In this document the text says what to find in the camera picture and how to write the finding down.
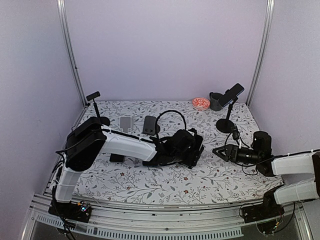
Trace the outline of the black tall phone stand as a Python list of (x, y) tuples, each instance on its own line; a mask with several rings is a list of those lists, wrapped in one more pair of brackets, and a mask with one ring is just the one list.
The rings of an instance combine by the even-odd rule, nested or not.
[(230, 120), (231, 112), (233, 109), (234, 104), (238, 100), (238, 97), (235, 97), (232, 102), (228, 106), (228, 111), (225, 118), (221, 118), (216, 122), (216, 128), (218, 131), (229, 134), (232, 132), (232, 128), (235, 126), (235, 124)]

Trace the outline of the black phone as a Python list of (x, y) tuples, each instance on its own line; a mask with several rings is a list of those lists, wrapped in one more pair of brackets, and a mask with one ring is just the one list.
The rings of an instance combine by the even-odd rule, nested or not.
[(151, 161), (143, 161), (142, 165), (145, 167), (158, 167), (159, 163), (156, 160), (151, 160)]
[(125, 156), (124, 155), (119, 155), (115, 153), (111, 153), (109, 157), (109, 161), (111, 163), (123, 163), (125, 161)]
[(244, 87), (236, 83), (232, 88), (228, 89), (219, 99), (218, 102), (222, 107), (228, 105), (231, 101), (237, 98), (243, 91)]
[(196, 134), (195, 136), (195, 142), (192, 145), (191, 153), (196, 157), (199, 158), (204, 150), (203, 146), (203, 137), (201, 135)]

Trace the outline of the black round-base phone stand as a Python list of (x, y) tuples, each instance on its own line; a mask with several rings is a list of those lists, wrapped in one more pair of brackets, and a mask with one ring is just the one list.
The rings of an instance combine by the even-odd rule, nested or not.
[(96, 103), (96, 101), (95, 101), (95, 99), (98, 98), (98, 97), (100, 97), (100, 96), (101, 96), (100, 92), (99, 92), (99, 91), (96, 91), (96, 92), (94, 92), (94, 93), (92, 93), (92, 94), (87, 95), (87, 96), (86, 96), (86, 100), (87, 100), (88, 102), (93, 101), (93, 107), (94, 107), (96, 116), (97, 116), (97, 118), (99, 119), (99, 121), (101, 122), (101, 124), (102, 124), (102, 125), (105, 125), (105, 126), (109, 126), (110, 123), (111, 123), (110, 120), (109, 120), (109, 118), (100, 115), (100, 111), (99, 111), (99, 109), (98, 109), (98, 105), (97, 105), (97, 103)]

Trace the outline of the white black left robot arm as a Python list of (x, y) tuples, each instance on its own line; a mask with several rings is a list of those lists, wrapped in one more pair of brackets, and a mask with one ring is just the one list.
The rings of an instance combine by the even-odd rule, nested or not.
[(145, 167), (178, 163), (191, 169), (197, 165), (204, 150), (203, 137), (194, 128), (179, 129), (172, 136), (160, 138), (156, 135), (144, 139), (112, 130), (109, 125), (107, 117), (90, 117), (67, 136), (65, 149), (56, 151), (61, 161), (54, 168), (48, 212), (63, 222), (89, 222), (90, 204), (73, 203), (71, 199), (81, 174), (93, 165), (99, 154), (109, 154), (114, 163), (133, 157), (141, 160)]

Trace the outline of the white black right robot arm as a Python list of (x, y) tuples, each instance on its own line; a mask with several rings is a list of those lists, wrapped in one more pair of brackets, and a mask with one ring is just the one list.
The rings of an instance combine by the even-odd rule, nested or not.
[(261, 204), (244, 204), (239, 216), (245, 223), (278, 217), (273, 224), (260, 226), (258, 230), (265, 236), (282, 231), (279, 227), (284, 221), (284, 205), (306, 202), (320, 198), (320, 151), (309, 150), (284, 155), (272, 154), (272, 137), (265, 131), (253, 133), (252, 144), (243, 142), (240, 132), (234, 126), (229, 135), (236, 145), (224, 143), (214, 148), (212, 153), (235, 165), (255, 167), (257, 173), (265, 177), (309, 174), (311, 178), (296, 183), (276, 186), (263, 195)]

